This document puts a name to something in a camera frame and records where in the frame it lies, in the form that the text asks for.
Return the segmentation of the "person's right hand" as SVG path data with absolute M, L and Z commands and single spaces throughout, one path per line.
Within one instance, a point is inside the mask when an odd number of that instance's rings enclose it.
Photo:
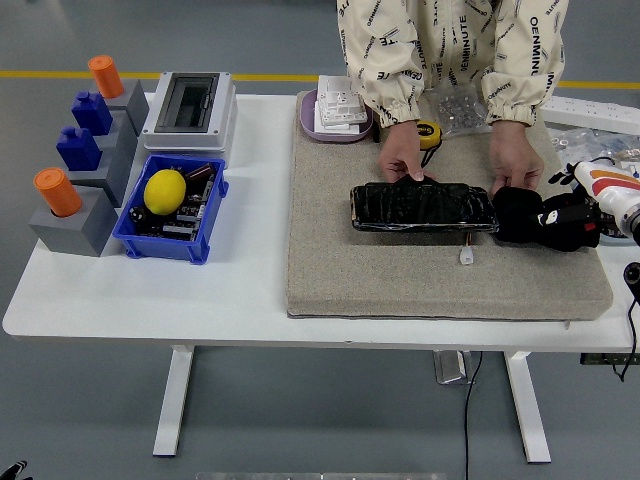
M 420 138 L 416 120 L 392 125 L 386 129 L 387 136 L 378 156 L 378 165 L 387 182 L 394 183 L 405 176 L 415 181 L 435 176 L 425 171 L 418 158 Z

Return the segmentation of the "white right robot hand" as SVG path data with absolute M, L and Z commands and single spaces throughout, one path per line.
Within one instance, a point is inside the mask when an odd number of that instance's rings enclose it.
M 576 205 L 561 207 L 537 215 L 542 227 L 578 225 L 602 221 L 602 215 L 613 218 L 617 229 L 626 237 L 639 240 L 639 180 L 612 164 L 596 158 L 567 164 L 549 180 L 563 185 L 576 181 L 584 191 Z

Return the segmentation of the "person's left hand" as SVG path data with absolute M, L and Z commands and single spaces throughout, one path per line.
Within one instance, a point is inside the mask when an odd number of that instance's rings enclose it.
M 544 161 L 529 143 L 527 126 L 499 120 L 492 124 L 489 158 L 495 180 L 491 193 L 503 187 L 535 191 L 544 171 Z

